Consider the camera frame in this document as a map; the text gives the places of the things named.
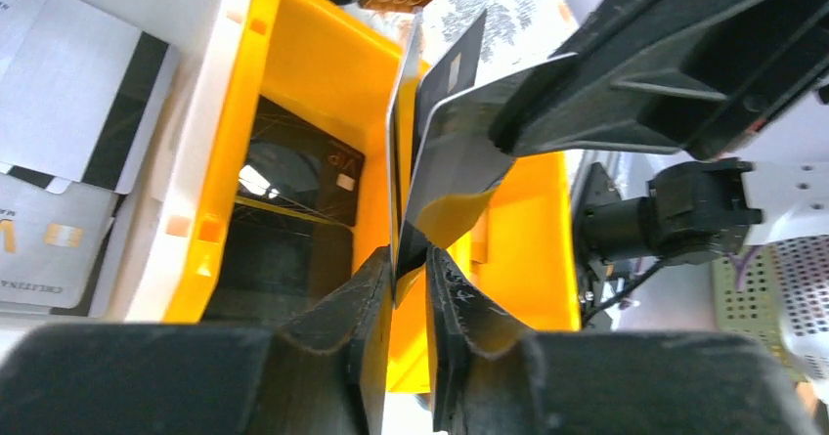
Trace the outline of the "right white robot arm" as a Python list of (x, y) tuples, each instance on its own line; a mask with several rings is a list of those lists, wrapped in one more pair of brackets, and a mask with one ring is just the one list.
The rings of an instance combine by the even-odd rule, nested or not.
[(496, 113), (513, 156), (567, 149), (684, 152), (648, 194), (583, 203), (588, 269), (641, 256), (654, 269), (721, 261), (734, 283), (720, 320), (760, 317), (757, 255), (773, 263), (780, 340), (828, 379), (828, 166), (747, 161), (737, 150), (789, 108), (828, 98), (828, 0), (603, 0)]

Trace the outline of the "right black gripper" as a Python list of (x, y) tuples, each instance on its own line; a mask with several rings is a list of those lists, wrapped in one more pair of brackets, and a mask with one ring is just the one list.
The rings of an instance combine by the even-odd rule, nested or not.
[[(603, 0), (499, 111), (515, 156), (569, 149), (713, 158), (761, 132), (828, 71), (828, 0)], [(590, 165), (576, 200), (576, 261), (702, 264), (740, 251), (764, 215), (739, 158), (660, 171), (623, 199)]]

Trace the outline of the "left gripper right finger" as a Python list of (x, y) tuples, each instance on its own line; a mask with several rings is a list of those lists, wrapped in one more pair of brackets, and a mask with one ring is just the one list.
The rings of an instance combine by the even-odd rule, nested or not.
[(433, 426), (450, 434), (542, 434), (541, 334), (473, 285), (447, 250), (425, 260)]

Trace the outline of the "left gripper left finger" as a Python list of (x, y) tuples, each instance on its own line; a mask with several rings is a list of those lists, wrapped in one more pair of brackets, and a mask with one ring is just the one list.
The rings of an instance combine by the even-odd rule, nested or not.
[(390, 258), (388, 247), (377, 248), (345, 284), (276, 329), (248, 433), (380, 433)]

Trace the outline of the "clear plastic card bin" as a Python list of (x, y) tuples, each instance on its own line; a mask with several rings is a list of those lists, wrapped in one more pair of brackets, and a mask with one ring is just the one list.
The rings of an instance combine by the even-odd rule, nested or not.
[(186, 265), (251, 0), (83, 0), (181, 54), (140, 178), (108, 321), (159, 322)]

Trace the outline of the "yellow divided plastic bin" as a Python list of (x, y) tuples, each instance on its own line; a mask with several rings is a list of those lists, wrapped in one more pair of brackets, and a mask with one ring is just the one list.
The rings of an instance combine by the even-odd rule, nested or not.
[[(423, 55), (434, 66), (486, 11), (478, 80), (517, 70), (545, 50), (518, 39), (552, 5), (553, 45), (566, 35), (561, 0), (434, 0), (426, 5)], [(163, 320), (283, 327), (334, 293), (316, 355), (288, 346), (278, 364), (313, 361), (278, 376), (281, 389), (334, 385), (400, 393), (430, 390), (425, 273), (399, 311), (368, 292), (338, 292), (388, 242), (384, 124), (399, 44), (412, 16), (346, 12), (327, 0), (252, 0), (218, 135), (196, 210), (182, 278)], [(519, 159), (471, 233), (449, 253), (472, 283), (524, 324), (580, 325), (564, 155)]]

